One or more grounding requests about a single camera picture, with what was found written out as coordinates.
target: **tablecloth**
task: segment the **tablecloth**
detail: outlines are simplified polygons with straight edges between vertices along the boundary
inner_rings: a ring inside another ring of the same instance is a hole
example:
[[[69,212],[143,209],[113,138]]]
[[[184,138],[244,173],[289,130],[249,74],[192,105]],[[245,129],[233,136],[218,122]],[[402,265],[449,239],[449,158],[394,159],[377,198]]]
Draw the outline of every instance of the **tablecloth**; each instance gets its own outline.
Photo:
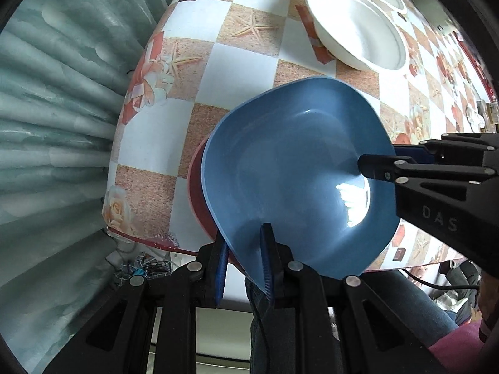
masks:
[[[114,138],[103,217],[109,234],[195,254],[209,243],[188,200],[198,145],[231,109],[272,87],[318,74],[360,91],[393,143],[470,132],[475,107],[463,53],[407,1],[389,13],[407,40],[405,75],[358,71],[335,59],[305,0],[173,0],[133,74]],[[402,221],[370,269],[437,263],[456,251]]]

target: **pink shirt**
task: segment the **pink shirt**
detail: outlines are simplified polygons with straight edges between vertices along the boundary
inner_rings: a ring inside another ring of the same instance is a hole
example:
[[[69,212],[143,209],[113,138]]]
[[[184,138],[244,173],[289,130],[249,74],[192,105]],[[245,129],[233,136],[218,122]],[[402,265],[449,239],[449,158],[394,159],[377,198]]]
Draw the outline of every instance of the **pink shirt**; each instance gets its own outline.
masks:
[[[469,372],[483,342],[478,337],[480,321],[460,326],[429,348],[449,374]]]

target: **black cable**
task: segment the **black cable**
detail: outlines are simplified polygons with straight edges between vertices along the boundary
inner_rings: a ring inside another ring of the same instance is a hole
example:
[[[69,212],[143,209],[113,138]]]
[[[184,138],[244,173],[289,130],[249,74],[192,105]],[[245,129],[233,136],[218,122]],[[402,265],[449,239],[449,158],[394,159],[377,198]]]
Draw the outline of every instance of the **black cable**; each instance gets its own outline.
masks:
[[[264,345],[265,345],[265,353],[266,353],[266,362],[265,362],[265,374],[270,374],[270,347],[269,347],[269,342],[267,340],[267,336],[265,335],[264,331],[264,325],[261,322],[260,318],[260,313],[258,312],[258,309],[256,308],[256,305],[254,303],[253,299],[253,283],[250,283],[249,285],[249,302],[251,303],[251,307],[254,310],[254,316],[256,318],[256,323],[258,324],[258,328],[260,329],[261,332],[261,337],[264,340]]]
[[[427,281],[421,280],[420,278],[416,277],[415,275],[409,273],[406,269],[401,269],[404,273],[406,273],[409,277],[411,277],[413,280],[416,280],[418,283],[421,283],[423,285],[426,285],[427,287],[434,288],[436,290],[443,290],[443,291],[448,291],[448,290],[479,290],[480,286],[479,285],[436,285],[429,283]]]

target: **metal rivet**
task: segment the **metal rivet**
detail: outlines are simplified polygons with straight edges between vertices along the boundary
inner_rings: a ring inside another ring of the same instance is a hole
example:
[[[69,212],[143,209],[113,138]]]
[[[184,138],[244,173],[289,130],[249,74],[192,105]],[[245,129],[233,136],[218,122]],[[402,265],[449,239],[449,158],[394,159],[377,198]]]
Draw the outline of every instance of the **metal rivet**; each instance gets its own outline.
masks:
[[[301,271],[303,269],[303,264],[301,264],[299,261],[290,261],[288,263],[288,269],[291,271]]]
[[[358,278],[357,276],[348,276],[345,279],[345,283],[349,287],[358,287],[360,285],[361,281],[360,281],[360,278]]]
[[[189,271],[200,271],[203,268],[203,265],[199,261],[191,261],[187,265],[187,270]]]
[[[133,276],[131,279],[130,279],[130,285],[132,287],[140,287],[142,284],[144,284],[144,277],[142,276]]]

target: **light blue curtain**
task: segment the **light blue curtain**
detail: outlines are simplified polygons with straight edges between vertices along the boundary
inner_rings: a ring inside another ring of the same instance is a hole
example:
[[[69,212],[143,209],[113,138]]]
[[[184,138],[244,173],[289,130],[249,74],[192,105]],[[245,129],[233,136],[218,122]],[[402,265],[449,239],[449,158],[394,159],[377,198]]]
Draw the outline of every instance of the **light blue curtain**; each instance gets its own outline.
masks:
[[[28,372],[114,272],[100,214],[111,145],[168,1],[24,0],[0,34],[0,333]]]

